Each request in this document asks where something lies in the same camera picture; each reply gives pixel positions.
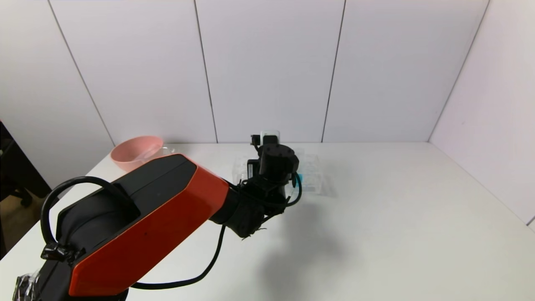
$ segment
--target floor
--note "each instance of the floor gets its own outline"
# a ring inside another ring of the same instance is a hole
[[[39,221],[42,204],[43,199],[34,195],[28,208],[24,208],[20,199],[12,195],[0,202],[0,219],[8,252]]]

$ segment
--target clear plastic wrap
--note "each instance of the clear plastic wrap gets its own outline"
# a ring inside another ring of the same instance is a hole
[[[39,271],[17,277],[13,301],[37,301],[35,286],[39,280]]]

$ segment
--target wall seam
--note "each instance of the wall seam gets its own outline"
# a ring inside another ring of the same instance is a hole
[[[427,142],[431,142],[431,137],[433,136],[435,130],[437,129],[437,125],[440,121],[440,118],[442,117],[442,114],[444,113],[444,110],[446,109],[446,106],[448,105],[449,98],[452,97],[453,89],[455,89],[455,85],[457,85],[457,81],[459,80],[459,77],[461,76],[461,72],[463,71],[464,65],[467,62],[468,56],[470,55],[473,42],[476,40],[479,29],[481,28],[481,24],[483,23],[483,19],[485,19],[485,15],[487,14],[488,5],[490,4],[490,2],[491,0],[487,1],[487,6],[485,6],[485,10],[483,11],[483,15],[481,16],[481,20],[479,21],[479,25],[477,26],[477,29],[476,29],[476,33],[473,35],[472,42],[470,43],[470,47],[468,48],[468,51],[467,51],[467,55],[464,57],[463,64],[461,65],[461,68],[459,69],[459,73],[457,74],[457,77],[455,78],[455,81],[453,82],[452,89],[449,91],[448,97],[446,98],[446,102],[444,103],[444,106],[442,106],[442,111],[440,111],[440,114],[438,115],[437,122],[435,122],[433,130],[431,130],[431,134],[429,135]]]
[[[193,0],[193,4],[195,5],[195,17],[197,18],[197,29],[199,31],[199,40],[201,42],[202,61],[204,64],[204,75],[206,76],[206,86],[208,88],[208,99],[210,100],[210,109],[212,110],[213,131],[216,134],[216,143],[219,143],[219,139],[217,138],[216,117],[213,113],[212,93],[210,92],[210,83],[208,82],[208,70],[206,67],[206,58],[204,57],[204,45],[202,43],[202,37],[201,37],[201,24],[199,23],[199,13],[197,11],[197,0]]]
[[[329,87],[329,96],[327,97],[327,107],[325,109],[325,119],[323,121],[323,131],[322,131],[322,140],[323,143],[323,137],[325,135],[325,126],[327,125],[327,114],[329,112],[329,102],[331,101],[331,92],[333,89],[333,80],[334,80],[334,69],[336,68],[336,60],[338,58],[338,48],[340,47],[340,36],[342,35],[342,25],[343,25],[343,15],[346,13],[346,1],[343,1],[343,9],[342,9],[342,19],[340,20],[340,31],[338,31],[338,43],[336,44],[336,52],[334,54],[334,64],[333,64],[333,72],[331,75],[331,85]]]
[[[67,43],[67,39],[65,38],[65,34],[63,34],[63,30],[61,26],[59,25],[59,21],[58,21],[58,18],[56,17],[56,13],[54,12],[54,8],[52,7],[52,3],[50,3],[50,0],[47,0],[47,1],[48,1],[48,6],[50,7],[50,11],[52,12],[52,15],[54,16],[54,20],[56,21],[56,25],[58,26],[59,32],[62,35],[65,45],[67,46],[68,53],[71,55],[74,66],[76,67],[76,70],[78,71],[78,75],[80,76],[80,79],[82,80],[83,86],[86,88],[87,94],[89,94],[89,98],[91,99],[91,102],[93,103],[93,106],[95,107],[95,110],[97,111],[98,117],[100,118],[102,125],[104,125],[104,129],[106,130],[106,133],[108,133],[108,137],[110,137],[111,143],[113,144],[113,146],[115,146],[116,144],[113,141],[113,138],[111,137],[110,131],[108,130],[108,127],[106,126],[106,123],[104,122],[104,119],[102,118],[102,115],[100,111],[98,110],[98,107],[95,101],[93,100],[93,96],[91,95],[91,92],[89,91],[89,88],[87,87],[86,81],[83,79],[82,73],[80,72],[80,68],[78,67],[76,60],[74,59],[74,55],[72,54],[71,47],[69,47]]]

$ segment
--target black chair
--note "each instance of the black chair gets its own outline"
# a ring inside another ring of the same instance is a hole
[[[30,191],[39,198],[44,198],[51,189],[28,160],[22,149],[11,137],[4,124],[0,122],[0,201],[9,195],[22,199],[25,208],[31,205]],[[5,254],[5,242],[0,221],[0,259]]]

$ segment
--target black cable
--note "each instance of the black cable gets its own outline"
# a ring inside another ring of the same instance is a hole
[[[106,180],[90,176],[76,177],[67,180],[59,184],[56,188],[54,188],[43,202],[43,207],[41,209],[41,233],[43,234],[44,242],[47,245],[58,244],[58,242],[54,238],[54,235],[52,235],[52,230],[50,229],[49,214],[50,207],[52,207],[52,202],[59,196],[60,193],[64,192],[67,188],[81,183],[97,184],[108,192],[110,192],[111,194],[113,194],[113,196],[116,197],[117,201],[122,202],[123,205],[125,205],[127,208],[133,209],[132,205],[134,205],[134,203],[130,200],[130,198],[126,196],[119,188],[117,188]]]
[[[213,265],[216,263],[217,257],[219,256],[219,251],[221,251],[221,245],[223,244],[223,236],[225,234],[225,226],[221,226],[221,232],[219,233],[219,240],[217,242],[216,253],[213,255],[212,261],[208,264],[208,267],[200,274],[199,276],[182,281],[167,282],[167,283],[141,283],[136,282],[131,287],[134,289],[142,290],[164,290],[164,289],[173,289],[178,287],[184,287],[202,280],[208,272],[212,269]]]

